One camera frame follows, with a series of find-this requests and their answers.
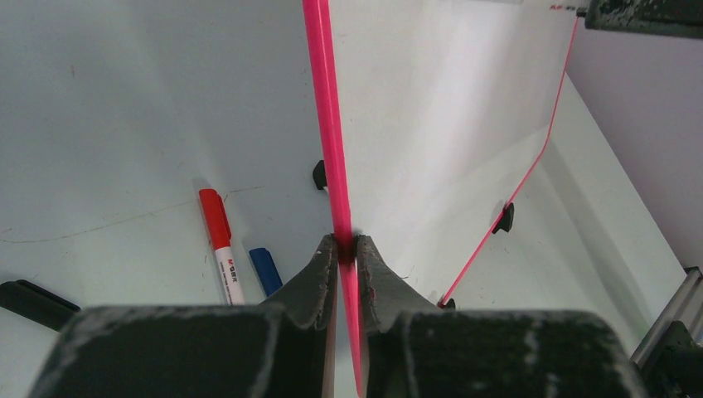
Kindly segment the green whiteboard marker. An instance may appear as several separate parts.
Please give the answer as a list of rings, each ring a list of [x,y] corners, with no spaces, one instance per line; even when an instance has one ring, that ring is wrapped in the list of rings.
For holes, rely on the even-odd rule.
[[[549,6],[549,9],[551,11],[560,11],[560,12],[585,12],[586,11],[586,6],[577,6],[573,4],[551,4]]]

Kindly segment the pink-framed whiteboard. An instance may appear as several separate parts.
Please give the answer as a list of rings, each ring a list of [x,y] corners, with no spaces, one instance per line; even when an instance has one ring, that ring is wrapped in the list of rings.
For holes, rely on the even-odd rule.
[[[302,4],[356,381],[352,237],[443,303],[550,137],[581,1]]]

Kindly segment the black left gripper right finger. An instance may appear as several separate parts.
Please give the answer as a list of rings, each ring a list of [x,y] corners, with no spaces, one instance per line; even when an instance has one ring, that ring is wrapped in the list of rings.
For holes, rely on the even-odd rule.
[[[447,310],[356,238],[367,397],[645,397],[614,330],[570,310]]]

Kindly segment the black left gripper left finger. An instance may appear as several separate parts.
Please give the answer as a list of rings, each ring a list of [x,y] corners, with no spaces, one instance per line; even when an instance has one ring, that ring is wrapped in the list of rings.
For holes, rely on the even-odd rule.
[[[330,397],[337,243],[256,305],[88,308],[61,330],[33,397]]]

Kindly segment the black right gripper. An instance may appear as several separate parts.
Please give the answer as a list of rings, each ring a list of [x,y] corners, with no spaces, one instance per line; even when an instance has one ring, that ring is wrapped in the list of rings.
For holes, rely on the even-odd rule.
[[[589,30],[702,38],[702,0],[600,0],[584,14]]]

